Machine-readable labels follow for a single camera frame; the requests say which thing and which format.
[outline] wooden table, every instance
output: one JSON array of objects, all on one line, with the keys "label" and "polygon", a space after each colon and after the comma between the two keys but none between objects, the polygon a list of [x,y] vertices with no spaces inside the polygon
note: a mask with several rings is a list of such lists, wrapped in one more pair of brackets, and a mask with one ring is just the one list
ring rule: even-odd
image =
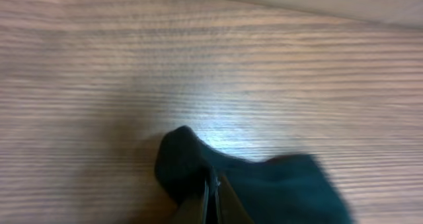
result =
[{"label": "wooden table", "polygon": [[189,125],[316,154],[358,223],[423,220],[423,31],[223,0],[0,0],[0,223],[159,223]]}]

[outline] dark garment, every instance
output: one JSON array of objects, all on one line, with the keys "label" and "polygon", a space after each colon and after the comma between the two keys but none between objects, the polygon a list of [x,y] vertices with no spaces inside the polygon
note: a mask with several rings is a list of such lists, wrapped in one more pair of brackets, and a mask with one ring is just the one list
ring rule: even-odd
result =
[{"label": "dark garment", "polygon": [[[163,138],[155,174],[180,207],[188,199],[201,197],[198,205],[213,210],[200,215],[207,223],[352,222],[343,201],[310,155],[251,163],[214,151],[184,126]],[[229,223],[228,213],[236,213],[244,221]]]}]

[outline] brown wooden tabletop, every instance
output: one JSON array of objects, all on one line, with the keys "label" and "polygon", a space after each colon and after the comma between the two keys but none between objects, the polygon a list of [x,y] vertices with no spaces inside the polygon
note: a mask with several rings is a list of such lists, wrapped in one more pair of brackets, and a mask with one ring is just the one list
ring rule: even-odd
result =
[{"label": "brown wooden tabletop", "polygon": [[0,223],[160,223],[189,125],[316,154],[358,223],[423,220],[423,31],[224,0],[0,0]]}]

